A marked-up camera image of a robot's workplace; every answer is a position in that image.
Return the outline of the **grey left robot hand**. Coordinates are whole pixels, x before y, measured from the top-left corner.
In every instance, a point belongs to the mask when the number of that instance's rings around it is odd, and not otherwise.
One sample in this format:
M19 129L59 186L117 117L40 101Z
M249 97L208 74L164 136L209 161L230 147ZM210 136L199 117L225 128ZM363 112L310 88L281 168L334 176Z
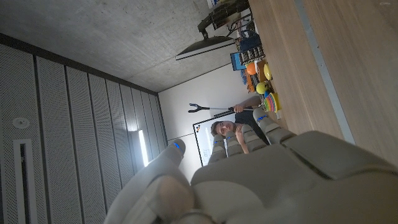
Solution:
M396 223L397 168L328 134L296 135L254 119L266 140L242 129L248 151L228 132L191 180L179 170L176 139L141 169L111 204L106 223Z

